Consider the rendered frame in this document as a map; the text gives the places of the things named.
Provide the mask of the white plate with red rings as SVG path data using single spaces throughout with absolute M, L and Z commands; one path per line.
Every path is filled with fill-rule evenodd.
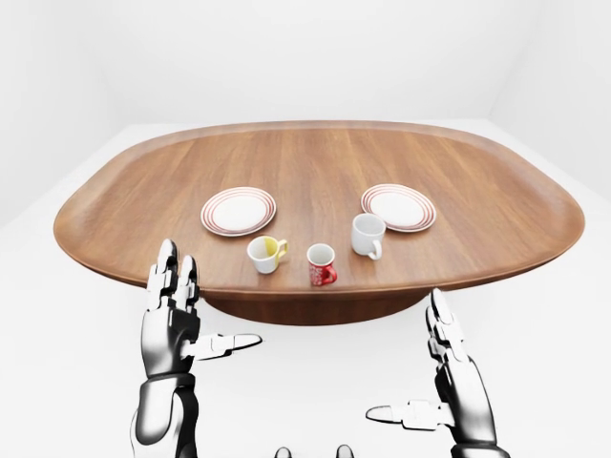
M 361 207 L 396 232 L 424 231 L 436 220 L 432 201 L 419 191 L 400 184 L 382 183 L 368 188 L 361 195 Z
M 276 215 L 275 199 L 255 187 L 234 187 L 216 193 L 200 210 L 200 222 L 213 234 L 240 237 L 263 229 Z

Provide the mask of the red patterned mug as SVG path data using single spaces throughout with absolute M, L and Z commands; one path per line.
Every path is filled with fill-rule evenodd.
M 306 257 L 312 285 L 323 286 L 337 281 L 337 272 L 333 267 L 335 251 L 330 245 L 315 243 L 307 249 Z

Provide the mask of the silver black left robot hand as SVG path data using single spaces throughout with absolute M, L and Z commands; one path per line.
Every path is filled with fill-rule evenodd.
M 194 361 L 228 357 L 261 344 L 257 334 L 202 334 L 196 304 L 200 299 L 198 267 L 193 257 L 179 256 L 165 239 L 147 281 L 149 299 L 141 328 L 141 354 L 149 379 L 187 373 Z

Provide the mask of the white and yellow mug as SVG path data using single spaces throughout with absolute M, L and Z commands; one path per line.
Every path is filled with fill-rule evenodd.
M 270 236 L 259 236 L 249 242 L 246 253 L 260 274 L 272 274 L 279 266 L 280 259 L 287 252 L 287 240 Z

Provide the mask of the plain white mug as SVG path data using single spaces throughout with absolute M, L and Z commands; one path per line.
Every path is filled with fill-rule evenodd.
M 385 233 L 386 223 L 380 217 L 371 213 L 360 214 L 352 221 L 351 247 L 360 256 L 380 260 Z

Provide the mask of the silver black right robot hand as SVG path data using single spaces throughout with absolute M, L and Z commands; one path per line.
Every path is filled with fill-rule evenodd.
M 366 418 L 399 424 L 409 430 L 434 431 L 447 427 L 454 444 L 497 445 L 495 419 L 474 360 L 463 345 L 464 334 L 440 289 L 431 292 L 426 309 L 428 349 L 437 361 L 435 387 L 440 401 L 410 400 L 402 406 L 375 406 Z

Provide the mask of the round dark wooden table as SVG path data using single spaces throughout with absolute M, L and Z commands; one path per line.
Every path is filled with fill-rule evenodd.
M 350 226 L 371 186 L 398 183 L 428 197 L 427 230 L 388 232 L 380 260 L 357 255 Z M 202 205 L 236 186 L 277 203 L 264 228 L 286 239 L 278 270 L 261 275 L 248 238 L 224 238 L 200 222 Z M 147 282 L 165 239 L 195 258 L 204 299 L 263 323 L 357 323 L 404 310 L 434 288 L 509 278 L 560 256 L 584 215 L 555 181 L 512 150 L 462 131 L 406 123 L 300 121 L 183 131 L 111 159 L 63 205 L 59 246 L 118 281 Z M 337 281 L 309 279 L 307 249 L 335 251 Z

